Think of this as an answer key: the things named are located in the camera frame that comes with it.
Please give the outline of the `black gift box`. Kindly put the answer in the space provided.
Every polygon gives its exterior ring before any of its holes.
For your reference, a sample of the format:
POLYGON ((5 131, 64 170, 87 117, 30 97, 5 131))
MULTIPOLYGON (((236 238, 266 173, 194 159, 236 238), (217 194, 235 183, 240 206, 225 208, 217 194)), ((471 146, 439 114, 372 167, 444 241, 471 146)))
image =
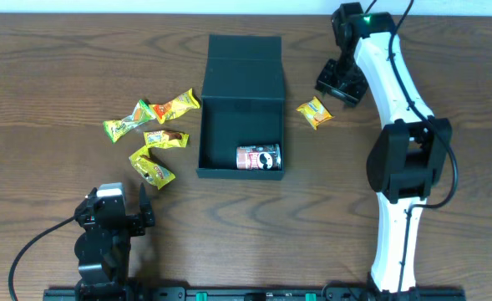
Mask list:
POLYGON ((240 170, 236 162, 241 146, 284 149, 286 90, 280 37, 212 34, 200 98, 199 178, 283 178, 282 166, 240 170))

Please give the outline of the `yellow biscuit packet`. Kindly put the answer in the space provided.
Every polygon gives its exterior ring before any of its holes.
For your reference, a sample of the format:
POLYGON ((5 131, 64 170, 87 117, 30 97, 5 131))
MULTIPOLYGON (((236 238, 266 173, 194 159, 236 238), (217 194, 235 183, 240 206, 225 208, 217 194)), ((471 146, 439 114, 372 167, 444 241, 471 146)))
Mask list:
POLYGON ((331 120, 333 116, 324 107, 320 99, 314 96, 310 101, 298 106, 297 112, 303 114, 310 126, 316 130, 325 121, 331 120))

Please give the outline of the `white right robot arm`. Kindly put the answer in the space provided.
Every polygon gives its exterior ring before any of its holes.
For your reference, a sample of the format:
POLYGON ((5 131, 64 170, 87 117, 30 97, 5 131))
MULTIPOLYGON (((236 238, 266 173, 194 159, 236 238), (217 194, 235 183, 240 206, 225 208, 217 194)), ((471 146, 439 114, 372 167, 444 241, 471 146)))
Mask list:
POLYGON ((463 300, 456 288, 420 288, 413 260, 418 224, 444 163, 453 179, 446 200, 456 191, 459 170, 450 146, 452 126, 438 119, 420 97, 401 54, 399 21, 372 13, 360 3, 343 3, 332 14, 341 49, 317 78, 316 89, 356 106, 371 92, 381 132, 371 149, 366 172, 378 198, 378 242, 361 300, 463 300))

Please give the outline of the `red Pringles can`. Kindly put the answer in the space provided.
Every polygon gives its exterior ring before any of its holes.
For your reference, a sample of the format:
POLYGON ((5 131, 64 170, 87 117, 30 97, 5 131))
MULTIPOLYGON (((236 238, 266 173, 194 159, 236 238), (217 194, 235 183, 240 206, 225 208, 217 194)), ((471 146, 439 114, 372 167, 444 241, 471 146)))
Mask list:
POLYGON ((239 146, 236 149, 238 170, 276 171, 282 168, 281 148, 273 145, 239 146))

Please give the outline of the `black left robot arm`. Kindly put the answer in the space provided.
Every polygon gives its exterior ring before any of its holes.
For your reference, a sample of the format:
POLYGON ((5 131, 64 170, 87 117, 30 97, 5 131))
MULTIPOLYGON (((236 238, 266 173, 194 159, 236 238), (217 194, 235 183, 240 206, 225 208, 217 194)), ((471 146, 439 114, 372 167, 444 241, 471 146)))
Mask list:
POLYGON ((147 299, 142 284, 129 278, 130 241, 155 225, 155 214, 144 186, 138 213, 126 212, 125 199, 122 183, 103 184, 75 209, 75 221, 84 229, 74 246, 81 276, 74 289, 77 300, 147 299))

